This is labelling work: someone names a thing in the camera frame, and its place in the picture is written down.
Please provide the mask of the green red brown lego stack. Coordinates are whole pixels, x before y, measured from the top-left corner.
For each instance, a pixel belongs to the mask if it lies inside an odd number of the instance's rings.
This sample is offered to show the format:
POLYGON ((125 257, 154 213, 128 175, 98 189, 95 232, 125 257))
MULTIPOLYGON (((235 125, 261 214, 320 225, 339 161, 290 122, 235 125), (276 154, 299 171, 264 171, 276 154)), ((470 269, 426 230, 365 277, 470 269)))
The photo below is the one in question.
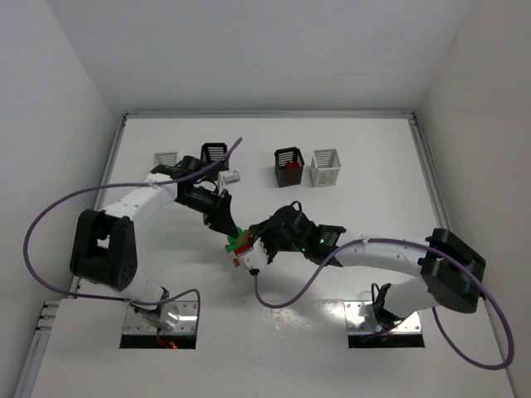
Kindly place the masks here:
POLYGON ((240 227, 237 227, 238 237, 233 238, 227 237, 227 244, 224 246, 224 249, 227 253, 233 253, 234 259, 233 264, 235 267, 241 265, 238 255, 248 251, 252 247, 251 243, 251 233, 248 230, 243 230, 240 227))

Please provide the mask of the red rounded lego brick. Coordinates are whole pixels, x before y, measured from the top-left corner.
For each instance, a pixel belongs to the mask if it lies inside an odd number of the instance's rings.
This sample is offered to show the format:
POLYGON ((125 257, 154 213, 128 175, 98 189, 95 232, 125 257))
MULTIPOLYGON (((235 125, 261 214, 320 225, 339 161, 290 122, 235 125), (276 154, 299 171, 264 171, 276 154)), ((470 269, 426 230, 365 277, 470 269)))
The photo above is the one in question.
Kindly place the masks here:
POLYGON ((298 169, 300 167, 300 165, 298 163, 295 163, 295 162, 288 162, 285 166, 284 166, 284 169, 285 170, 292 170, 292 169, 298 169))

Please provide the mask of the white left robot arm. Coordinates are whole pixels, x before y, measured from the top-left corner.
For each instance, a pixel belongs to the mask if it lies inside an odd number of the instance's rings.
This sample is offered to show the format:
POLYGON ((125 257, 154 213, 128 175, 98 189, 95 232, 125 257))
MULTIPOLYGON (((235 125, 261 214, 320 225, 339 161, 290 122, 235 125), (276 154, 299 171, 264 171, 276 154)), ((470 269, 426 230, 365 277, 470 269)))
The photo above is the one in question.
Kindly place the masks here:
POLYGON ((139 270, 135 228, 170 203, 202 214, 209 229, 237 238, 226 189, 200 185, 228 169, 227 160, 206 163, 185 156, 174 166, 159 164, 137 187, 100 211, 83 211, 77 221, 70 269, 75 276, 118 292, 136 308, 158 310, 167 290, 139 270))

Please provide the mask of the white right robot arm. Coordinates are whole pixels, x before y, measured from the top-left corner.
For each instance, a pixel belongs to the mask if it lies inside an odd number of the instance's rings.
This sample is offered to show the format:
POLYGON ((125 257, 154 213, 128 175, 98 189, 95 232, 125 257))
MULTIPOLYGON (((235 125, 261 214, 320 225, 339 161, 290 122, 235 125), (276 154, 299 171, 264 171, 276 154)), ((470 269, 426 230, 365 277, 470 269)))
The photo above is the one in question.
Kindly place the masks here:
POLYGON ((453 232, 436 228, 423 240, 372 238, 342 226, 317 225, 299 208, 283 206, 250 226, 251 248, 239 260, 253 274, 280 252, 301 253, 316 265, 365 266, 409 276, 380 286, 372 318, 389 329, 412 313, 442 306, 474 313, 486 262, 453 232))

